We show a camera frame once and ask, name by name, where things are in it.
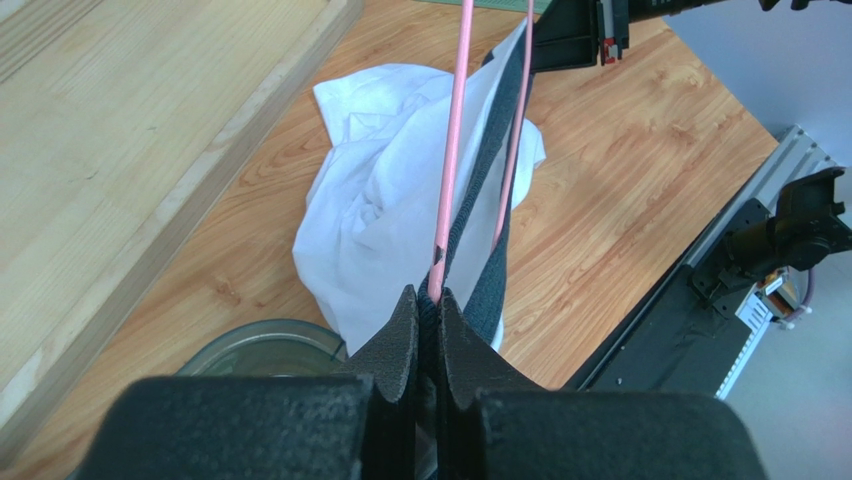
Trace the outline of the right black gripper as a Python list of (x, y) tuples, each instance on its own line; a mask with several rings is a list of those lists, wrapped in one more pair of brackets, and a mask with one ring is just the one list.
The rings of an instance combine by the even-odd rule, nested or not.
[(627, 0), (553, 0), (535, 22), (533, 74), (614, 64), (629, 47)]

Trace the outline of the pink wire hanger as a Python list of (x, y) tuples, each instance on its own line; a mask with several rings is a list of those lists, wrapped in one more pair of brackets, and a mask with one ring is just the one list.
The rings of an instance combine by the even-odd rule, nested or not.
[[(447, 262), (449, 261), (449, 236), (453, 222), (454, 191), (457, 178), (458, 157), (461, 148), (463, 107), (469, 65), (474, 4), (475, 2), (473, 0), (466, 0), (461, 3), (461, 18), (459, 23), (449, 122), (442, 167), (433, 260), (429, 270), (427, 286), (428, 297), (435, 305), (438, 305), (442, 298)], [(496, 244), (499, 240), (499, 236), (505, 223), (506, 212), (510, 209), (510, 188), (514, 185), (512, 175), (515, 172), (518, 145), (524, 120), (524, 107), (528, 96), (529, 74), (531, 73), (534, 8), (535, 3), (533, 1), (529, 1), (527, 3), (525, 18), (525, 56), (522, 67), (522, 81), (514, 117), (513, 132), (509, 142), (509, 151), (507, 155), (508, 166), (506, 167), (503, 187), (501, 190), (501, 213), (498, 215), (494, 238), (492, 241), (493, 244)]]

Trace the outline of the white tank top navy trim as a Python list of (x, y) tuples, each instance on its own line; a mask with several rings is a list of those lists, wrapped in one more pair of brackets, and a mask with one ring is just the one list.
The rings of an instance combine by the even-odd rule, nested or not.
[[(485, 176), (447, 286), (473, 329), (493, 348), (503, 308), (474, 304), (486, 273), (506, 277), (493, 246), (510, 130), (522, 72), (525, 26), (517, 26), (466, 83), (453, 206)], [(357, 352), (389, 320), (404, 286), (431, 266), (453, 77), (416, 64), (384, 64), (315, 86), (332, 147), (306, 197), (292, 254), (302, 283), (330, 327)]]

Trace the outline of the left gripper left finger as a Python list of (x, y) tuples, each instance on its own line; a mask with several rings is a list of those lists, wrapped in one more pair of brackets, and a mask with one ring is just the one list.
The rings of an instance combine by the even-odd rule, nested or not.
[(418, 305), (327, 376), (161, 376), (108, 410), (80, 479), (412, 479)]

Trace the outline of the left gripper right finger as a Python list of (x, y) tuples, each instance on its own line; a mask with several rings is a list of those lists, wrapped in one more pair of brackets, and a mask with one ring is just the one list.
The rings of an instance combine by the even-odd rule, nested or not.
[(469, 327), (450, 290), (437, 314), (441, 479), (762, 479), (751, 436), (694, 394), (543, 389)]

